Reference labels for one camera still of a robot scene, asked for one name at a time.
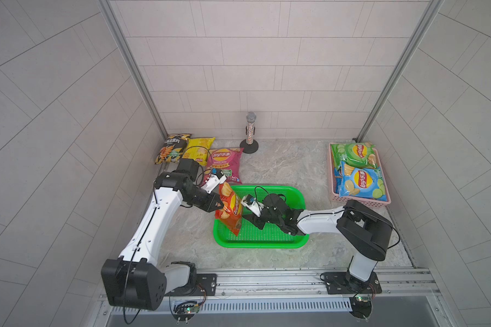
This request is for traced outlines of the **green cucumber chips bag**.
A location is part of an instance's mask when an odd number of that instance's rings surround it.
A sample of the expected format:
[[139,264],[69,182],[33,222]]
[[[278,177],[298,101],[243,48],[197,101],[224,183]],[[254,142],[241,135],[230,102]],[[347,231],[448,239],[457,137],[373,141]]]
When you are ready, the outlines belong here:
[[336,170],[340,169],[342,162],[355,168],[379,167],[375,146],[372,143],[332,144],[331,153]]

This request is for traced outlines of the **small red chips bag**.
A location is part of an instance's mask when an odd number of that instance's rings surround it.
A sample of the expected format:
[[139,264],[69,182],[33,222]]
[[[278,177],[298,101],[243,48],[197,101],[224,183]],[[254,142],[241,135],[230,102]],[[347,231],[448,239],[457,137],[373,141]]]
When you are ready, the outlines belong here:
[[221,221],[235,236],[238,236],[243,213],[241,198],[227,182],[219,185],[219,194],[223,207],[215,212],[215,218]]

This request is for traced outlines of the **light blue chips bag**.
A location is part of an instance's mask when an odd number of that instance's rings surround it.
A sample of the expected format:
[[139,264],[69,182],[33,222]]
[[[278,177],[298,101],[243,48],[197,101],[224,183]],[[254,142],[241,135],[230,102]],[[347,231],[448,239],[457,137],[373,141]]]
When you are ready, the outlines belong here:
[[380,168],[356,168],[342,162],[341,170],[340,197],[352,196],[382,202],[388,201]]

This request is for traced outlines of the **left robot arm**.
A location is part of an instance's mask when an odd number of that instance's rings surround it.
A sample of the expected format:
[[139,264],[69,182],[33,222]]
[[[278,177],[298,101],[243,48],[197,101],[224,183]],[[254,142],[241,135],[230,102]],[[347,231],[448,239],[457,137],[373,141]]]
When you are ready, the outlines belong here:
[[148,209],[125,249],[117,259],[108,259],[101,277],[109,304],[113,307],[157,309],[167,294],[184,295],[197,289],[196,267],[190,262],[173,262],[159,268],[162,242],[173,216],[182,204],[211,213],[224,207],[218,187],[224,173],[212,168],[209,180],[196,184],[200,165],[181,159],[177,169],[162,172],[154,181]]

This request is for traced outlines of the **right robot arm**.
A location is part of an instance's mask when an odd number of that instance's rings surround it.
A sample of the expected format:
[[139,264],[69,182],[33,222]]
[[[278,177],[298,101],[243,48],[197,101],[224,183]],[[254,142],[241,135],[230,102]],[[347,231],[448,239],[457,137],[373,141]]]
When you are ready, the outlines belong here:
[[241,204],[251,212],[244,217],[259,230],[270,223],[291,236],[341,234],[357,250],[346,274],[352,283],[369,282],[376,264],[386,258],[394,231],[388,219],[357,200],[335,209],[309,211],[290,208],[280,195],[270,193],[262,201],[244,196]]

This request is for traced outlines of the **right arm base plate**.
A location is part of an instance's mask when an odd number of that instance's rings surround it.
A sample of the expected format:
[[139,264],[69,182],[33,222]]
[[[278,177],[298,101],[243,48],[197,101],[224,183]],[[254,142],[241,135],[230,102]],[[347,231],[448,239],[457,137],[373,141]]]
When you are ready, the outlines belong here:
[[320,275],[326,284],[327,294],[381,294],[382,287],[375,272],[372,272],[368,281],[362,281],[346,272],[324,272]]

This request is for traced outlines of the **green plastic basket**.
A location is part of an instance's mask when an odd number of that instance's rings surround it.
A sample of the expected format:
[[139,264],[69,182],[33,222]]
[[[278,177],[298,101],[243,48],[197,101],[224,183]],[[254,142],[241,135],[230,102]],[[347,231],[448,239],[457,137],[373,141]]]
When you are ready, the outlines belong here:
[[[281,194],[285,203],[291,209],[305,209],[306,202],[303,194],[296,188],[282,185],[233,185],[238,196],[257,195],[263,200],[267,194]],[[225,248],[247,249],[297,249],[304,246],[308,236],[291,236],[284,233],[278,226],[268,223],[260,230],[246,219],[242,220],[241,230],[234,235],[220,220],[214,221],[214,241]]]

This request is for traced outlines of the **magenta tomato chips bag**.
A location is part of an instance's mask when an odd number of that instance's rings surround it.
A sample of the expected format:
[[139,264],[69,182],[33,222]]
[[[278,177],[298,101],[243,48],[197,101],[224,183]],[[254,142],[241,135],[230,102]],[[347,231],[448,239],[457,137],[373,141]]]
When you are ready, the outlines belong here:
[[242,184],[239,168],[243,150],[243,148],[210,149],[202,184],[209,179],[213,168],[221,169],[228,183]]

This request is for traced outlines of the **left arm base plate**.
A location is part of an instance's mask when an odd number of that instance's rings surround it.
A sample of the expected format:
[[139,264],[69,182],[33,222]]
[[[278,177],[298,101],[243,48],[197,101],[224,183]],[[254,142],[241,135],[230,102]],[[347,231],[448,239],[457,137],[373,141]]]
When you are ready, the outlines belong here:
[[217,274],[191,274],[185,286],[176,287],[166,293],[169,297],[215,295]]

